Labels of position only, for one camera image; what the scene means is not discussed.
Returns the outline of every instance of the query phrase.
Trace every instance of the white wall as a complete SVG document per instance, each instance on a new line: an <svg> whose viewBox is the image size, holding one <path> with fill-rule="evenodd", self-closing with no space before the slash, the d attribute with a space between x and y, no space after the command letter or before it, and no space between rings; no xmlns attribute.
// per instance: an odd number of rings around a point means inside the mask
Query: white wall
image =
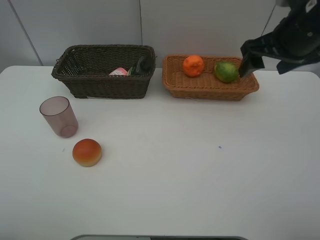
<svg viewBox="0 0 320 240"><path fill-rule="evenodd" d="M139 0L11 0L43 64L77 44L141 44Z"/></svg>
<svg viewBox="0 0 320 240"><path fill-rule="evenodd" d="M141 0L142 42L154 47L157 67L168 54L242 56L258 38L273 0Z"/></svg>
<svg viewBox="0 0 320 240"><path fill-rule="evenodd" d="M12 65L39 66L18 19L6 0L0 0L0 73Z"/></svg>

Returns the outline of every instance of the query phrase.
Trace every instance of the plastic cup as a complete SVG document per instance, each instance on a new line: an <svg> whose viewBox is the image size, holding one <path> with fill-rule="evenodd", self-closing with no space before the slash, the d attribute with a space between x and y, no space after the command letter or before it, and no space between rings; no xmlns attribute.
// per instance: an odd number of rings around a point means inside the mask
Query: plastic cup
<svg viewBox="0 0 320 240"><path fill-rule="evenodd" d="M45 100L40 106L40 113L54 133L62 138L69 138L78 130L74 111L64 96L54 96Z"/></svg>

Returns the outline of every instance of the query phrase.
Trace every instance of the red bun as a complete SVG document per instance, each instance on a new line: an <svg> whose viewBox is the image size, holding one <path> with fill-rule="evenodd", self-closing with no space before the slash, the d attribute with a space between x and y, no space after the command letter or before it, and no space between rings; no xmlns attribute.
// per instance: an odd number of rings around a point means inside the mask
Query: red bun
<svg viewBox="0 0 320 240"><path fill-rule="evenodd" d="M92 167L101 159L101 146L95 140L83 139L74 145L72 156L81 166Z"/></svg>

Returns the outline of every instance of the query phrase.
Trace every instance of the robotic arm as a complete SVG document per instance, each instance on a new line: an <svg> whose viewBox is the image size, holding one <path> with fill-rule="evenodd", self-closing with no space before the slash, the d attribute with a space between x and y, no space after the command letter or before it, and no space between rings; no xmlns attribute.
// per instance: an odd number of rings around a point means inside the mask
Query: robotic arm
<svg viewBox="0 0 320 240"><path fill-rule="evenodd" d="M291 11L266 35L247 40L241 47L240 77L264 69L262 56L281 60L279 74L320 62L320 0L276 0Z"/></svg>

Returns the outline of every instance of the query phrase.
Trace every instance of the wall seam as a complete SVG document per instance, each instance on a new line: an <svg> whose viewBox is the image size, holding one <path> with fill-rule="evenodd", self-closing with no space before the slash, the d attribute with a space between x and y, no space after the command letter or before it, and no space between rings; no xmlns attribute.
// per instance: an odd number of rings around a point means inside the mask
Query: wall seam
<svg viewBox="0 0 320 240"><path fill-rule="evenodd" d="M36 51L36 48L35 48L34 44L32 43L32 41L31 41L31 39L30 39L30 37L29 37L29 35L28 35L28 33L27 33L27 31L26 31L26 29L25 29L25 27L24 27L24 25L23 25L23 23L22 23L22 21L20 19L20 17L18 16L18 13L17 13L14 5L12 4L11 0L7 0L7 2L9 4L10 8L12 9L13 14L15 15L15 18L17 19L18 23L20 24L20 27L22 28L22 31L24 32L24 34L25 34L25 36L26 36L26 38L27 38L27 40L28 40L28 42L29 42L29 44L30 44L35 56L36 56L36 58L38 59L40 65L43 66L43 63L42 63L42 61L41 61L41 59L40 59L40 57L39 57L39 55L38 55L38 53Z"/></svg>
<svg viewBox="0 0 320 240"><path fill-rule="evenodd" d="M270 21L272 15L274 14L274 10L275 10L275 8L276 8L276 5L277 5L277 4L275 3L274 6L273 6L273 8L272 8L272 11L271 11L271 13L270 13L270 16L269 16L268 20L266 21L266 24L265 24L265 26L264 26L264 28L263 28L263 31L262 31L262 33L261 33L261 36L264 35L264 33L265 33L265 30L266 30L266 28L267 28L267 26L268 26L268 24L269 24L269 21Z"/></svg>
<svg viewBox="0 0 320 240"><path fill-rule="evenodd" d="M142 40L142 17L141 17L141 0L139 0L139 10L140 10L140 31L141 31L141 45L143 45L143 40Z"/></svg>

